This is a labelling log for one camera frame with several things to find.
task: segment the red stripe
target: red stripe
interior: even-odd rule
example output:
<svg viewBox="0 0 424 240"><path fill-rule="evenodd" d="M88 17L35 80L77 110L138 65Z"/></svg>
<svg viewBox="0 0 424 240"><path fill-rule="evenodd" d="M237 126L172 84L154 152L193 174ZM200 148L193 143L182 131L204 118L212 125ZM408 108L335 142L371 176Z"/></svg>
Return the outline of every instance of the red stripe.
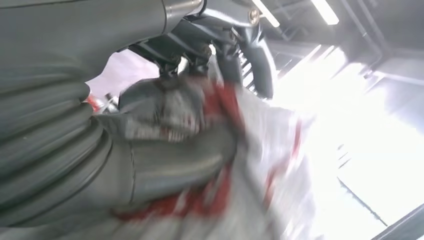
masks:
<svg viewBox="0 0 424 240"><path fill-rule="evenodd" d="M288 161L281 161L274 165L268 173L265 181L265 198L264 204L269 207L271 204L271 200L273 199L274 189L273 182L277 175L285 174L289 164L292 164L293 161L296 161L299 156L299 149L301 145L301 130L302 130L302 121L300 119L296 122L296 129L294 133L294 143L293 149L291 150L291 156Z"/></svg>
<svg viewBox="0 0 424 240"><path fill-rule="evenodd" d="M97 112L97 111L100 110L100 106L97 105L95 98L91 94L88 95L88 97L87 97L87 103L89 103L91 105L94 112Z"/></svg>

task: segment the black hose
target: black hose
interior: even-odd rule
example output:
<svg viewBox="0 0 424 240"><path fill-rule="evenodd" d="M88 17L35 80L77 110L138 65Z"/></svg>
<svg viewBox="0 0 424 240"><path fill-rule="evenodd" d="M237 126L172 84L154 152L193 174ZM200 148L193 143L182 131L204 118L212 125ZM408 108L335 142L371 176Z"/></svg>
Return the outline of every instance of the black hose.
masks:
<svg viewBox="0 0 424 240"><path fill-rule="evenodd" d="M114 51L163 34L201 4L165 2L0 3L0 227L150 201L206 183L231 160L226 125L182 143L130 142L110 134L115 118L82 103L84 82Z"/></svg>

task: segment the ceiling light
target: ceiling light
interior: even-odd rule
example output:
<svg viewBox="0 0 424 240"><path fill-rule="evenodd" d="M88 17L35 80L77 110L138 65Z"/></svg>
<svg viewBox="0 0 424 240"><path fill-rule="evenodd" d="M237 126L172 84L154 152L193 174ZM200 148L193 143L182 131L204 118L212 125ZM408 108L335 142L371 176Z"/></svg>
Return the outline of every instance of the ceiling light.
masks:
<svg viewBox="0 0 424 240"><path fill-rule="evenodd" d="M328 25L336 25L339 23L339 18L334 13L326 0L311 0L315 8L321 14L322 18Z"/></svg>
<svg viewBox="0 0 424 240"><path fill-rule="evenodd" d="M280 26L280 23L276 19L276 17L268 10L268 8L262 3L261 0L252 0L252 2L256 5L256 7L262 12L262 15L265 16L266 19L271 23L274 28Z"/></svg>

